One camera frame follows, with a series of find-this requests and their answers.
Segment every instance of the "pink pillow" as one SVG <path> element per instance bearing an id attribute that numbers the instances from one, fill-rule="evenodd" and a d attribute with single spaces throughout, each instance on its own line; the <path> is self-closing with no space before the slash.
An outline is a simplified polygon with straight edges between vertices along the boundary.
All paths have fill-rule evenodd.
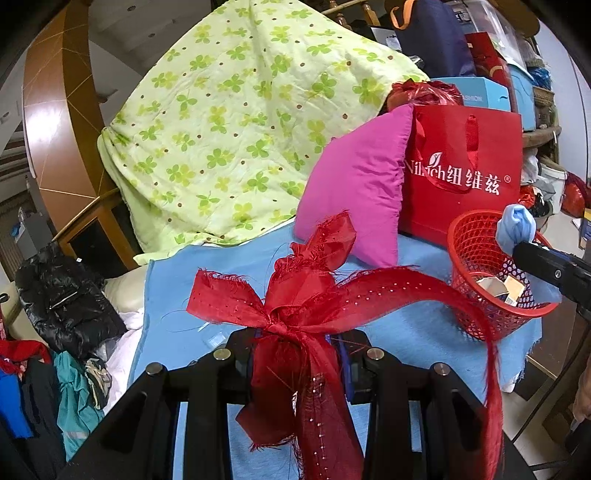
<path id="1" fill-rule="evenodd" d="M 330 215 L 348 210 L 357 231 L 352 254 L 374 267 L 398 263 L 398 216 L 404 155 L 413 106 L 378 116 L 326 146 L 295 217 L 295 235 L 308 240 Z"/>

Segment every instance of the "light blue box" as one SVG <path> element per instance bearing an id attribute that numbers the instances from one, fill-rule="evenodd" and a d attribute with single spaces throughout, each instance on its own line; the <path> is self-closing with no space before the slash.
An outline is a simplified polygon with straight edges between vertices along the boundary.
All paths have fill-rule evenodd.
<path id="1" fill-rule="evenodd" d="M 513 81 L 517 110 L 521 115 L 521 125 L 525 132 L 532 132 L 535 130 L 534 79 L 517 65 L 507 63 Z"/>
<path id="2" fill-rule="evenodd" d="M 511 111 L 509 90 L 484 77 L 444 77 L 432 80 L 455 85 L 464 97 L 464 105 Z"/>

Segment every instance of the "red clothing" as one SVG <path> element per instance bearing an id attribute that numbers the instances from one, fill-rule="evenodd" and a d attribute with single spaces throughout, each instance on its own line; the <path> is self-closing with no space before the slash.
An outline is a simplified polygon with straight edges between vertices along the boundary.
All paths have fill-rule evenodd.
<path id="1" fill-rule="evenodd" d="M 0 340 L 0 369 L 7 374 L 22 375 L 21 364 L 32 356 L 40 356 L 51 364 L 47 347 L 36 340 Z"/>

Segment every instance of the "wooden shelf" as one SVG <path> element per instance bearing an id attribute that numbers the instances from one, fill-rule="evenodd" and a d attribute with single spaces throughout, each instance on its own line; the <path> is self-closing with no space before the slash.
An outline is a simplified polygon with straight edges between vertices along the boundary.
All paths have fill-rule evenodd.
<path id="1" fill-rule="evenodd" d="M 556 136 L 560 135 L 562 127 L 550 127 L 544 129 L 537 129 L 533 132 L 524 132 L 523 134 L 523 148 L 540 147 Z"/>

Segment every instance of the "white plastic bag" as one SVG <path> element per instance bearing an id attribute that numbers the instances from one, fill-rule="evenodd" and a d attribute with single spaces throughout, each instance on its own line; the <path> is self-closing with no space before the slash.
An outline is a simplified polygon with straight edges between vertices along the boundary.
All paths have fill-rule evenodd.
<path id="1" fill-rule="evenodd" d="M 529 185 L 538 178 L 537 148 L 526 148 L 523 151 L 523 165 L 521 166 L 521 184 Z"/>

